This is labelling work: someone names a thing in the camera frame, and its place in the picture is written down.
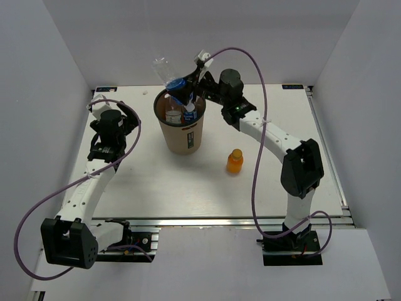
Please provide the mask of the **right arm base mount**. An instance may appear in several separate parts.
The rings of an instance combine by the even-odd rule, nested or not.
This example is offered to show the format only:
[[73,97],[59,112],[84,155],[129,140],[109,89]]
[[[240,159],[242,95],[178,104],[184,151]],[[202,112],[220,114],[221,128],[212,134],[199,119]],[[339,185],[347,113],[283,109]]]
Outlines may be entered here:
[[262,248],[263,264],[266,267],[322,266],[320,242],[316,231],[309,231],[300,240],[291,235],[281,238],[256,240]]

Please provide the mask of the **orange juice bottle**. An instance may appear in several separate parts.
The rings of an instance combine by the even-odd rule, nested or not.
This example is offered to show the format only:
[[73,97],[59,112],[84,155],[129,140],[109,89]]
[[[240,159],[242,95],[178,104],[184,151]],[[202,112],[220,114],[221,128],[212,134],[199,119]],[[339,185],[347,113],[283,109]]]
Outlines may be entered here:
[[227,158],[226,171],[231,174],[238,174],[244,162],[242,150],[234,149]]

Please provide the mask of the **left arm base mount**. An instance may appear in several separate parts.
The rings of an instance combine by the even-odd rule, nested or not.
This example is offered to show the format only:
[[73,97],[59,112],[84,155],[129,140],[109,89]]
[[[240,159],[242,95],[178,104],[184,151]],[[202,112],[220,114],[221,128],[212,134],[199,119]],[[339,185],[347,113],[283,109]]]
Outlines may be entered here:
[[98,262],[150,263],[156,254],[156,232],[109,218],[90,226],[98,242]]

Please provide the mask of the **blue label water bottle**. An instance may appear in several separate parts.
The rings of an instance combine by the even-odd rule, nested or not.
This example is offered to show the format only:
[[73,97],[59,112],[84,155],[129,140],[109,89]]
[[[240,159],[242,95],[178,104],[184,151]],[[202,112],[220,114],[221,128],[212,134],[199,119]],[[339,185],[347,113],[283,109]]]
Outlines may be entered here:
[[[179,73],[176,72],[174,66],[171,62],[166,58],[157,58],[152,63],[152,68],[156,72],[157,76],[162,81],[166,91],[167,85],[169,83],[184,83],[184,77],[182,77]],[[195,110],[195,105],[192,101],[188,105],[182,105],[186,110],[192,111]]]
[[186,108],[182,111],[182,123],[192,123],[197,118],[197,110],[188,111]]

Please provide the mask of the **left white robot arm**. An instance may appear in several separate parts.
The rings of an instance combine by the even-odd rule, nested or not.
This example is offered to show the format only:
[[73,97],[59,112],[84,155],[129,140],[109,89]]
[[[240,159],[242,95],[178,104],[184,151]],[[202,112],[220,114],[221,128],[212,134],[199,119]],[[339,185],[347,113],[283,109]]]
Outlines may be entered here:
[[99,251],[115,246],[126,250],[132,244],[127,221],[107,219],[91,225],[97,204],[125,157],[126,137],[140,122],[123,103],[117,108],[104,106],[94,113],[90,127],[95,131],[84,170],[83,182],[56,214],[41,224],[46,260],[50,264],[89,269]]

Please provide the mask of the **red label water bottle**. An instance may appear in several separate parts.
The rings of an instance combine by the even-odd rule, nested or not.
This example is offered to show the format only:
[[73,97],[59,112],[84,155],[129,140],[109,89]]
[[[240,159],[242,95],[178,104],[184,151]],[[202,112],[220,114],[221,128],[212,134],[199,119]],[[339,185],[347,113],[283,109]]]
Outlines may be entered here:
[[182,107],[171,96],[165,98],[165,121],[170,124],[182,123]]

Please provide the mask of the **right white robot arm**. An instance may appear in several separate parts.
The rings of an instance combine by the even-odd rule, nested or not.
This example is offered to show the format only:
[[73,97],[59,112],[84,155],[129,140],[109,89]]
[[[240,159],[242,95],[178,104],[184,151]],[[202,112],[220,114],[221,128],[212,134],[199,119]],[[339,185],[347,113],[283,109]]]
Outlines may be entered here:
[[183,104],[196,97],[218,103],[228,125],[258,141],[261,150],[269,150],[279,160],[280,182],[288,194],[283,242],[290,250],[304,245],[305,233],[311,228],[312,199],[324,176],[318,143],[293,137],[268,122],[244,97],[244,84],[236,70],[223,70],[216,82],[210,72],[198,67],[184,78],[169,80],[166,89]]

